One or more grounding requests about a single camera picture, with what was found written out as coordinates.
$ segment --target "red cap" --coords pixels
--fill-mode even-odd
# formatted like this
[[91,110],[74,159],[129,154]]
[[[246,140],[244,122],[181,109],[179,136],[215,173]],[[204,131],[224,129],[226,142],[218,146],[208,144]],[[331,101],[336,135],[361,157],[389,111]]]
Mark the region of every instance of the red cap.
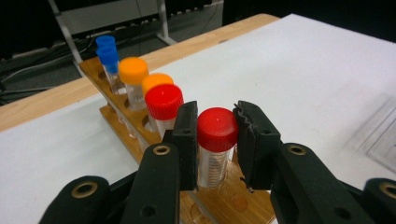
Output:
[[213,107],[198,117],[198,144],[211,151],[223,152],[233,147],[238,139],[238,125],[233,112]]
[[174,84],[153,87],[146,93],[145,100],[150,115],[159,120],[174,119],[184,104],[181,89]]

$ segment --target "table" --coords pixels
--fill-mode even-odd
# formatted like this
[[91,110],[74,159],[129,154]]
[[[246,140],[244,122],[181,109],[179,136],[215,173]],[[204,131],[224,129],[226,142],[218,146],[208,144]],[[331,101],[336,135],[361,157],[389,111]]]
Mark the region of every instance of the table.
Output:
[[[233,37],[236,37],[238,35],[244,34],[248,31],[254,30],[258,27],[261,27],[265,24],[268,24],[272,21],[276,21],[278,18],[269,16],[269,15],[258,15],[252,18],[249,18],[244,21],[237,22],[235,24],[222,27],[216,31],[209,32],[204,35],[199,35],[195,38],[192,38],[190,40],[186,40],[184,42],[178,43],[174,46],[169,46],[165,49],[161,49],[158,51],[154,51],[150,54],[147,54],[143,56],[142,58],[148,62],[148,67],[149,70],[154,70],[157,69],[161,66],[164,66],[166,64],[169,64],[171,62],[175,62],[179,59],[182,59],[186,56],[189,56],[197,51],[200,51],[202,49],[207,49],[212,46],[216,46],[218,43],[222,43],[228,39],[231,39]],[[80,66],[84,66],[90,63],[98,63],[97,58],[90,59],[86,62],[83,62]],[[12,131],[14,129],[12,128],[19,128],[22,127],[24,128],[25,126],[23,124],[31,124],[32,122],[35,122],[35,125],[37,124],[42,118],[47,118],[48,116],[51,116],[53,113],[52,112],[57,112],[57,111],[63,111],[64,109],[69,110],[70,105],[74,105],[75,103],[83,104],[83,105],[89,105],[90,103],[94,102],[94,105],[100,104],[100,100],[98,100],[98,97],[100,95],[97,94],[98,90],[91,84],[91,82],[83,77],[78,80],[72,81],[70,83],[64,84],[60,87],[54,88],[49,91],[41,92],[37,95],[34,95],[32,97],[22,99],[18,102],[15,102],[10,105],[5,105],[0,107],[0,119],[2,120],[0,124],[0,130],[2,133],[9,133],[9,131]],[[103,152],[99,151],[99,154],[103,156],[103,153],[108,152]],[[118,154],[117,160],[122,160],[123,159],[123,154]],[[22,155],[14,155],[11,153],[11,156],[15,156],[15,158],[18,158],[18,160],[15,160],[15,164],[18,164],[18,162],[23,161],[23,156]],[[36,165],[40,165],[39,171],[45,171],[45,165],[41,165],[39,161],[35,161],[32,163],[33,166],[30,166],[32,169],[35,169]],[[18,170],[18,172],[23,172],[19,169],[13,169],[11,168],[12,164],[9,162],[7,164],[7,168],[2,173],[2,179],[7,180],[7,178],[3,178],[3,176],[9,177],[10,175],[14,175],[12,172],[15,170]],[[127,172],[128,169],[134,169],[133,164],[129,164],[128,167],[123,169],[123,172]],[[62,167],[58,167],[57,172],[61,172]],[[51,176],[52,178],[56,178],[57,174],[53,174]],[[21,189],[23,190],[24,186],[19,186],[16,189]],[[2,197],[7,197],[6,192],[2,192],[3,194],[0,194]],[[34,199],[40,200],[40,196],[42,195],[35,195]],[[18,198],[17,202],[15,204],[23,204],[23,198]],[[15,211],[15,209],[18,209],[18,206],[13,210],[12,206],[11,208],[3,210],[5,213],[7,213],[7,217],[3,217],[3,223],[11,223],[12,221],[15,221],[15,213],[18,213],[18,211]],[[29,216],[24,216],[21,215],[19,218],[21,218],[21,222],[26,222],[26,221],[37,221],[38,218],[40,218],[40,214],[37,214],[35,211],[31,212],[33,215],[31,217]]]

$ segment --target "blue cap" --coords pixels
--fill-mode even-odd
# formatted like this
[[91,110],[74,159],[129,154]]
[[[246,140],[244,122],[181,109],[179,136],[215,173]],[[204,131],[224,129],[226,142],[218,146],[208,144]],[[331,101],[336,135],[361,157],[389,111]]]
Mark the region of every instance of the blue cap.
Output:
[[112,35],[101,35],[96,37],[95,39],[96,45],[98,48],[102,48],[105,46],[114,46],[116,47],[116,39]]
[[100,63],[103,65],[116,63],[119,59],[119,54],[114,47],[103,47],[96,51],[99,56]]

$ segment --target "dark floor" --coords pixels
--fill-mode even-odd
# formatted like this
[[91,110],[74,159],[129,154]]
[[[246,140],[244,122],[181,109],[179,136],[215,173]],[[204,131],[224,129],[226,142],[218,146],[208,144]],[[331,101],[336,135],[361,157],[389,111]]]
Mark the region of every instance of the dark floor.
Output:
[[[204,9],[177,14],[168,19],[169,35],[176,42],[217,29],[221,26],[223,2],[213,1]],[[110,33],[117,40],[120,58],[139,56],[166,47],[156,37],[161,28],[159,21],[143,25],[121,27]],[[96,44],[92,38],[75,41],[83,60],[95,57]],[[73,57],[65,43],[51,49],[38,49],[12,60],[0,62],[1,88],[0,105],[36,94],[69,81],[80,78]]]

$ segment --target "wooden test tube rack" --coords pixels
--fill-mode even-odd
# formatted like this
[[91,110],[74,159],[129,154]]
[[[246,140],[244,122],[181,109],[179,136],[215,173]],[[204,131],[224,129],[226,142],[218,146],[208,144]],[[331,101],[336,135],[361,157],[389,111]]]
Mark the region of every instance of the wooden test tube rack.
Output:
[[[256,15],[204,35],[196,36],[175,46],[154,51],[142,58],[148,62],[149,69],[157,69],[167,63],[193,54],[198,49],[215,46],[277,20],[278,18],[270,15]],[[139,143],[129,136],[125,125],[119,123],[116,112],[121,112],[125,120],[130,122],[136,132],[149,144],[159,143],[161,139],[157,133],[151,133],[144,129],[148,113],[129,111],[126,108],[127,96],[114,95],[111,92],[98,58],[84,61],[79,66],[108,101],[108,105],[100,108],[103,117],[139,163],[143,156]],[[212,218],[215,223],[270,223],[275,218],[275,214],[269,199],[269,193],[264,190],[249,193],[245,183],[240,180],[242,176],[237,161],[229,161],[226,178],[218,188],[199,189],[197,192],[180,192],[180,220],[183,223],[213,223],[210,219]]]

